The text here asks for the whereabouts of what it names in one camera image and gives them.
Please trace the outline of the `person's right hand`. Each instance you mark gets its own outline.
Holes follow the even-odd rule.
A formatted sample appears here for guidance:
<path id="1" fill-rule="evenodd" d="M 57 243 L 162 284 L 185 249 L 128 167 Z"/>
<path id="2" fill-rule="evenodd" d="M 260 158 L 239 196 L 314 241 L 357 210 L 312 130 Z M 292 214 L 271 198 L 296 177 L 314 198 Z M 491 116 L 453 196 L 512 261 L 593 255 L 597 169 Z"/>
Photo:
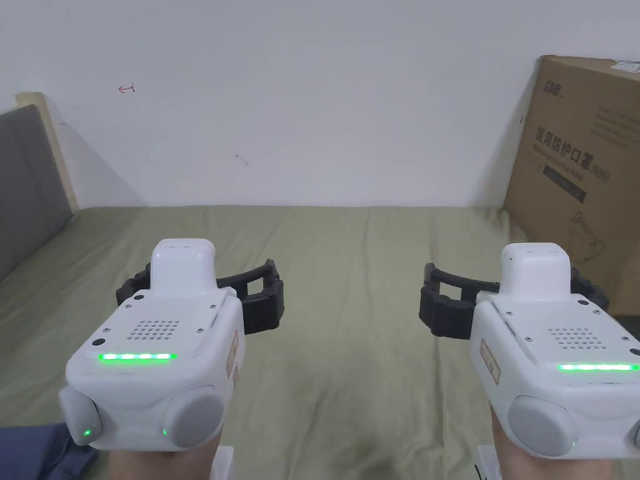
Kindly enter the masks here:
<path id="1" fill-rule="evenodd" d="M 614 479 L 614 464 L 610 460 L 535 457 L 510 441 L 494 410 L 491 410 L 491 422 L 503 479 Z"/>

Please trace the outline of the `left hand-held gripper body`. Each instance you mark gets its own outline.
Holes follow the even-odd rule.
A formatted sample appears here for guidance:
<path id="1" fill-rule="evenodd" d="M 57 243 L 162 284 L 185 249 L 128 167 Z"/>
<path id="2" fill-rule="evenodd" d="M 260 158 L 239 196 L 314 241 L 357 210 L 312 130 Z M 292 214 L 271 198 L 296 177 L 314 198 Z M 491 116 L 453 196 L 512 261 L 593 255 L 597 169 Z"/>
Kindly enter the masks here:
<path id="1" fill-rule="evenodd" d="M 151 283 L 105 320 L 66 365 L 61 410 L 75 443 L 175 453 L 219 443 L 209 479 L 232 479 L 221 433 L 244 359 L 243 309 L 219 288 L 206 239 L 165 239 Z"/>

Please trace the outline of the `person's left hand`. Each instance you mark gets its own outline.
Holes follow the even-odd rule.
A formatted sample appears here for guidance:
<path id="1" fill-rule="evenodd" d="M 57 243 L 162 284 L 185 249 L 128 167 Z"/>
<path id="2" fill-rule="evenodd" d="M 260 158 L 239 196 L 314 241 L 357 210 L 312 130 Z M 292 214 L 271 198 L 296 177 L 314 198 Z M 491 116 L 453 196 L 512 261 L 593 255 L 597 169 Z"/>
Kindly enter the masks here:
<path id="1" fill-rule="evenodd" d="M 183 452 L 113 451 L 109 479 L 209 479 L 219 443 Z"/>

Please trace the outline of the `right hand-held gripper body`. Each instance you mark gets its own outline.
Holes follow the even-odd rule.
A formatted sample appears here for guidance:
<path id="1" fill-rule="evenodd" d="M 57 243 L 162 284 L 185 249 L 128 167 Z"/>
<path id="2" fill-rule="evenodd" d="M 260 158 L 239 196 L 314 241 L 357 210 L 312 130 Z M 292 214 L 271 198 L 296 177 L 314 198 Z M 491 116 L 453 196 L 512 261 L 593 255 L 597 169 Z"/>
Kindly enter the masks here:
<path id="1" fill-rule="evenodd" d="M 472 364 L 510 441 L 539 458 L 639 457 L 639 341 L 571 293 L 557 244 L 514 243 L 497 293 L 480 292 Z"/>

